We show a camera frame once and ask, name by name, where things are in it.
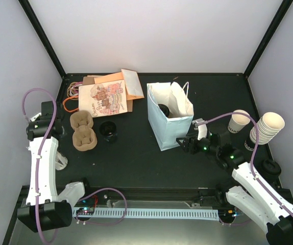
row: black frame edge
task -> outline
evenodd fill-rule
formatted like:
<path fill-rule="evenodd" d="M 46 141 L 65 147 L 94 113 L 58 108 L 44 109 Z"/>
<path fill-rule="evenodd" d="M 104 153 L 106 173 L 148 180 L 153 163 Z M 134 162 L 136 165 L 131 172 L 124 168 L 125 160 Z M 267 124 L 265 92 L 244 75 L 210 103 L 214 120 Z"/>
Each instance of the black frame edge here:
<path fill-rule="evenodd" d="M 270 42 L 271 38 L 273 37 L 274 33 L 276 32 L 276 29 L 278 28 L 280 22 L 284 18 L 287 10 L 291 6 L 293 0 L 283 0 L 281 3 L 279 9 L 277 10 L 273 20 L 271 21 L 267 31 L 265 32 L 265 35 L 263 36 L 257 50 L 255 51 L 251 61 L 248 64 L 248 67 L 246 68 L 244 72 L 244 76 L 248 78 L 253 69 L 255 68 L 256 64 L 258 63 L 261 55 L 263 54 L 265 48 L 267 47 L 268 43 Z"/>
<path fill-rule="evenodd" d="M 49 54 L 53 64 L 55 65 L 59 75 L 61 76 L 61 78 L 66 77 L 66 72 L 64 70 L 64 68 L 62 67 L 51 43 L 48 40 L 48 37 L 46 36 L 39 20 L 38 17 L 35 15 L 29 0 L 18 0 L 19 3 L 21 4 L 23 10 L 25 11 L 25 14 L 27 15 L 27 17 L 29 18 L 35 32 L 38 34 L 45 50 L 47 51 L 47 53 Z"/>
<path fill-rule="evenodd" d="M 10 240 L 12 238 L 13 231 L 14 231 L 14 228 L 15 228 L 15 224 L 16 224 L 16 221 L 17 221 L 17 209 L 21 207 L 23 199 L 27 197 L 27 195 L 29 193 L 29 188 L 30 188 L 29 186 L 22 186 L 22 188 L 20 190 L 17 202 L 15 204 L 13 214 L 12 214 L 12 216 L 10 218 L 8 228 L 7 228 L 7 231 L 5 233 L 3 245 L 8 245 L 10 243 Z"/>

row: paper cup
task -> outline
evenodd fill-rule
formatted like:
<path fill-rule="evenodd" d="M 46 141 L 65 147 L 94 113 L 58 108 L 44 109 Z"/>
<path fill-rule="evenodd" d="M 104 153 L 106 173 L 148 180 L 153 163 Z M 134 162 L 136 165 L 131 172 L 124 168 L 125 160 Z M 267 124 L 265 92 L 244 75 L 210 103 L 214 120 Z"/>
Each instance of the paper cup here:
<path fill-rule="evenodd" d="M 261 131 L 262 133 L 264 133 L 265 135 L 276 135 L 280 130 L 268 130 L 264 127 L 264 125 L 262 124 L 261 120 L 259 120 L 259 122 L 257 123 L 258 129 L 259 131 Z"/>
<path fill-rule="evenodd" d="M 250 135 L 250 139 L 252 140 L 252 142 L 255 144 L 255 142 L 256 142 L 256 139 L 252 136 L 252 135 Z M 268 142 L 269 142 L 270 140 L 259 140 L 259 145 L 263 145 L 263 144 L 267 144 Z"/>
<path fill-rule="evenodd" d="M 249 115 L 249 113 L 243 110 L 235 110 L 234 112 L 241 112 L 245 113 L 246 115 Z M 249 122 L 250 119 L 248 117 L 239 114 L 233 114 L 228 124 L 228 130 L 229 132 L 236 134 L 242 128 L 244 128 L 244 126 L 247 125 Z"/>
<path fill-rule="evenodd" d="M 274 138 L 281 129 L 285 126 L 284 119 L 274 112 L 267 112 L 257 122 L 259 130 L 259 145 L 267 144 L 272 138 Z M 249 140 L 252 143 L 256 142 L 256 130 L 255 127 L 250 131 Z"/>
<path fill-rule="evenodd" d="M 256 130 L 255 128 L 253 128 L 251 130 L 251 133 L 253 134 L 254 138 L 256 138 Z M 267 133 L 263 133 L 260 129 L 259 129 L 259 138 L 262 139 L 271 139 L 272 137 L 274 137 L 276 134 L 267 134 Z"/>
<path fill-rule="evenodd" d="M 261 123 L 269 132 L 280 131 L 285 127 L 284 119 L 275 112 L 267 112 L 261 119 Z"/>

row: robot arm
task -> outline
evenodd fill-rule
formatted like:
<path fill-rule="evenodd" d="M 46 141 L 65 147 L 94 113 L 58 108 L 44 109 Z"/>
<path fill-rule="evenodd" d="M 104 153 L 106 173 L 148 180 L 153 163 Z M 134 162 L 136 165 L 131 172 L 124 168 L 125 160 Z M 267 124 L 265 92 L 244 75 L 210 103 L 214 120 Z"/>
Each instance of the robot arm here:
<path fill-rule="evenodd" d="M 35 205 L 36 158 L 38 157 L 37 153 L 41 141 L 42 137 L 35 138 L 30 141 L 29 147 L 32 156 L 32 167 L 30 190 L 26 204 L 31 206 Z M 57 195 L 55 179 L 56 155 L 59 154 L 57 148 L 58 140 L 54 137 L 50 137 L 44 142 L 39 167 L 39 204 L 66 201 L 73 208 L 85 193 L 84 185 L 82 182 L 67 184 L 66 188 Z"/>
<path fill-rule="evenodd" d="M 220 203 L 229 203 L 243 211 L 266 234 L 270 245 L 293 245 L 293 218 L 274 198 L 259 184 L 259 178 L 280 202 L 293 212 L 293 204 L 280 196 L 269 183 L 255 171 L 252 175 L 250 163 L 244 159 L 242 152 L 231 144 L 230 133 L 224 126 L 210 126 L 207 133 L 200 126 L 203 120 L 195 120 L 198 134 L 177 138 L 178 144 L 185 152 L 192 154 L 202 151 L 227 171 L 231 178 L 224 184 L 218 185 L 216 197 Z"/>
<path fill-rule="evenodd" d="M 72 221 L 72 209 L 76 202 L 85 194 L 82 182 L 73 182 L 66 185 L 58 195 L 56 189 L 55 172 L 67 164 L 58 149 L 58 137 L 62 134 L 61 115 L 57 115 L 50 135 L 44 142 L 41 155 L 38 155 L 43 135 L 48 128 L 53 104 L 42 103 L 41 115 L 34 117 L 27 128 L 30 141 L 29 150 L 32 156 L 30 190 L 26 200 L 26 206 L 19 208 L 17 217 L 32 231 L 37 232 L 35 221 L 36 195 L 39 195 L 39 215 L 42 231 L 67 227 Z M 40 159 L 39 174 L 36 173 L 36 159 Z M 39 178 L 39 193 L 35 191 L 36 177 Z"/>

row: paper bag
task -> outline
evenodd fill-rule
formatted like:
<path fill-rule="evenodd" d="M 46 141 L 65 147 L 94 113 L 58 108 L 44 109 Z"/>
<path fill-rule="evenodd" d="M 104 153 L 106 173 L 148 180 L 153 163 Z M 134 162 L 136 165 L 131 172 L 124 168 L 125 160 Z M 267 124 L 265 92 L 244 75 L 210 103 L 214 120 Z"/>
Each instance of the paper bag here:
<path fill-rule="evenodd" d="M 134 70 L 121 69 L 121 72 L 98 77 L 94 80 L 95 83 L 105 83 L 122 79 L 125 80 L 126 98 L 128 101 L 144 98 L 140 80 L 137 72 Z"/>
<path fill-rule="evenodd" d="M 179 146 L 176 138 L 185 137 L 192 123 L 194 110 L 187 98 L 188 85 L 187 82 L 181 88 L 176 82 L 147 84 L 148 119 L 161 151 Z M 168 106 L 169 118 L 163 114 L 158 104 Z"/>
<path fill-rule="evenodd" d="M 83 85 L 91 85 L 91 84 L 95 84 L 95 78 L 102 78 L 101 76 L 96 76 L 96 75 L 92 75 L 92 76 L 87 76 L 87 77 L 84 77 L 83 78 Z M 113 82 L 113 81 L 118 81 L 118 80 L 122 80 L 122 79 L 117 79 L 117 78 L 122 78 L 123 76 L 112 76 L 111 78 L 107 78 L 107 79 L 101 79 L 99 80 L 98 83 L 100 82 Z M 126 104 L 127 104 L 127 111 L 128 112 L 132 112 L 133 111 L 133 101 L 132 100 L 127 100 L 126 101 Z"/>

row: purple cable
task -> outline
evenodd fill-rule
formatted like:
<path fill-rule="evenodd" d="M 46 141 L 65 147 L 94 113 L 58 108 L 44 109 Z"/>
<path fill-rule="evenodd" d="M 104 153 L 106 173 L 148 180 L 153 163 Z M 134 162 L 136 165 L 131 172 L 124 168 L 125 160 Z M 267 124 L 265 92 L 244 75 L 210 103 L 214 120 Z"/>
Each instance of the purple cable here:
<path fill-rule="evenodd" d="M 253 161 L 254 161 L 255 153 L 256 153 L 256 151 L 258 149 L 258 145 L 259 145 L 259 129 L 258 129 L 257 123 L 254 121 L 253 118 L 251 118 L 249 115 L 247 115 L 245 113 L 230 112 L 230 113 L 226 113 L 226 114 L 217 116 L 217 117 L 215 117 L 215 118 L 213 118 L 211 120 L 208 120 L 208 121 L 202 121 L 202 122 L 198 123 L 197 125 L 200 126 L 200 125 L 203 125 L 203 124 L 208 124 L 208 123 L 216 121 L 216 120 L 218 120 L 220 118 L 223 118 L 225 116 L 230 116 L 230 115 L 233 115 L 233 114 L 246 116 L 254 124 L 254 128 L 255 128 L 255 131 L 256 131 L 256 142 L 255 142 L 254 150 L 253 150 L 253 153 L 252 153 L 252 156 L 251 156 L 250 164 L 251 164 L 252 175 L 253 175 L 253 177 L 256 177 L 255 170 L 254 170 L 255 167 L 254 167 Z M 265 186 L 265 184 L 259 178 L 255 178 L 255 179 L 259 182 L 259 184 L 263 187 L 263 189 L 265 189 L 266 192 L 268 192 L 268 194 L 281 206 L 281 208 L 283 208 L 293 218 L 293 212 L 291 212 L 288 208 L 286 208 L 285 205 L 277 197 L 275 197 L 275 195 Z"/>
<path fill-rule="evenodd" d="M 42 142 L 41 142 L 41 145 L 39 147 L 39 150 L 38 150 L 38 155 L 41 155 L 41 152 L 42 152 L 42 148 L 43 148 L 43 145 L 44 145 L 44 142 L 54 124 L 54 121 L 56 119 L 56 110 L 57 110 L 57 106 L 56 106 L 56 101 L 55 99 L 53 98 L 53 96 L 46 90 L 42 89 L 42 88 L 32 88 L 30 89 L 29 91 L 27 91 L 24 96 L 23 96 L 23 99 L 22 99 L 22 112 L 23 112 L 23 115 L 25 117 L 25 119 L 30 122 L 29 118 L 26 116 L 26 112 L 25 112 L 25 100 L 26 100 L 26 97 L 28 96 L 29 93 L 33 92 L 33 91 L 42 91 L 42 92 L 45 92 L 46 94 L 49 95 L 49 97 L 51 98 L 51 100 L 53 101 L 53 106 L 54 106 L 54 112 L 53 112 L 53 116 L 51 118 L 51 121 L 50 121 L 50 124 L 43 136 L 43 139 L 42 139 Z M 35 166 L 35 192 L 36 193 L 39 193 L 39 164 L 40 164 L 40 159 L 37 158 L 36 159 L 36 166 Z M 37 229 L 38 229 L 38 232 L 39 232 L 39 236 L 42 240 L 42 242 L 44 244 L 51 244 L 56 236 L 57 236 L 57 233 L 58 233 L 58 229 L 55 230 L 54 232 L 54 235 L 53 235 L 53 238 L 50 240 L 50 241 L 47 241 L 44 236 L 43 236 L 43 233 L 42 233 L 42 229 L 41 229 L 41 223 L 40 223 L 40 216 L 39 216 L 39 196 L 37 195 L 35 197 L 35 220 L 36 220 L 36 226 L 37 226 Z"/>
<path fill-rule="evenodd" d="M 126 215 L 126 213 L 127 213 L 127 201 L 126 201 L 126 198 L 125 198 L 125 196 L 123 195 L 123 193 L 121 193 L 119 190 L 116 190 L 116 189 L 114 189 L 114 188 L 102 188 L 102 189 L 100 189 L 100 190 L 95 191 L 94 193 L 92 193 L 92 194 L 90 194 L 90 195 L 87 195 L 87 196 L 84 197 L 84 198 L 79 199 L 79 202 L 80 202 L 80 201 L 83 201 L 83 200 L 85 200 L 85 199 L 88 199 L 88 198 L 90 198 L 91 196 L 93 196 L 93 195 L 95 195 L 95 194 L 97 194 L 97 193 L 99 193 L 99 192 L 101 192 L 101 191 L 104 191 L 104 190 L 112 190 L 112 191 L 117 192 L 119 195 L 121 195 L 121 197 L 123 198 L 123 200 L 124 200 L 124 202 L 125 202 L 125 210 L 124 210 L 124 214 L 122 215 L 122 217 L 121 217 L 119 220 L 117 220 L 117 221 L 115 221 L 115 222 L 113 222 L 113 223 L 105 223 L 105 224 L 103 224 L 103 223 L 88 222 L 88 221 L 85 221 L 85 223 L 87 223 L 87 224 L 92 224 L 92 225 L 98 225 L 98 226 L 114 226 L 114 225 L 117 225 L 118 223 L 120 223 L 120 222 L 123 221 L 123 219 L 124 219 L 124 217 L 125 217 L 125 215 Z M 78 216 L 79 216 L 79 214 L 76 215 L 76 220 L 79 222 Z"/>

